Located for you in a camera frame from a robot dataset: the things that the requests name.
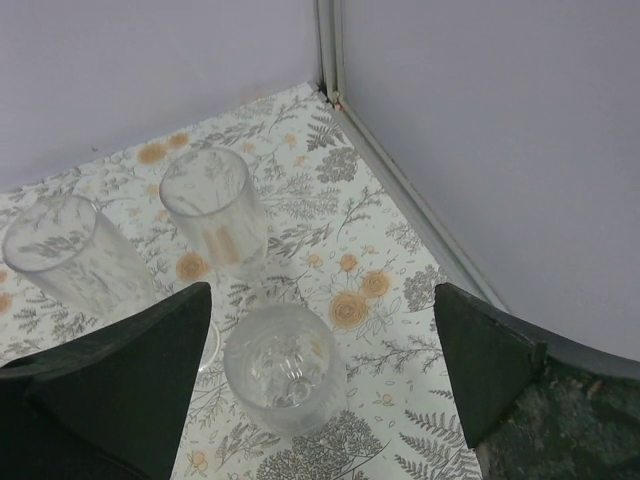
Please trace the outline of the clear wine glass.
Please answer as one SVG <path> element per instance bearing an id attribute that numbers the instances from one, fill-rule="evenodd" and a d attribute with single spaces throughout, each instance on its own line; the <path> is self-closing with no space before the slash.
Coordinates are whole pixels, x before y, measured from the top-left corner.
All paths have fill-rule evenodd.
<path id="1" fill-rule="evenodd" d="M 247 314 L 226 342 L 223 363 L 240 406 L 269 433 L 305 435 L 348 408 L 334 335 L 304 306 L 278 303 Z"/>
<path id="2" fill-rule="evenodd" d="M 1 326 L 1 361 L 76 340 L 189 286 L 157 279 L 136 246 L 86 197 L 51 196 L 13 219 L 1 259 L 26 292 Z"/>
<path id="3" fill-rule="evenodd" d="M 194 249 L 266 305 L 267 216 L 245 160 L 226 148 L 191 150 L 170 162 L 159 196 Z"/>

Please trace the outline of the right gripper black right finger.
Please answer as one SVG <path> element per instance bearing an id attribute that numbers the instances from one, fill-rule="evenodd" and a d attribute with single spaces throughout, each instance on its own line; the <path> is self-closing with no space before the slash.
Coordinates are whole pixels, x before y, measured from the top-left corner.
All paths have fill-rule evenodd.
<path id="1" fill-rule="evenodd" d="M 636 479 L 639 364 L 451 284 L 434 315 L 466 444 L 486 479 Z"/>

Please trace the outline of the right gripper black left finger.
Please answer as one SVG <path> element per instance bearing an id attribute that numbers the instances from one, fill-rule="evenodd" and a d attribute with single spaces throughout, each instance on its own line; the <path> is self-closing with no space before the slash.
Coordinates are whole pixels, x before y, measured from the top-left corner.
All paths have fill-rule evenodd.
<path id="1" fill-rule="evenodd" d="M 211 311 L 197 282 L 2 366 L 2 478 L 170 478 Z"/>

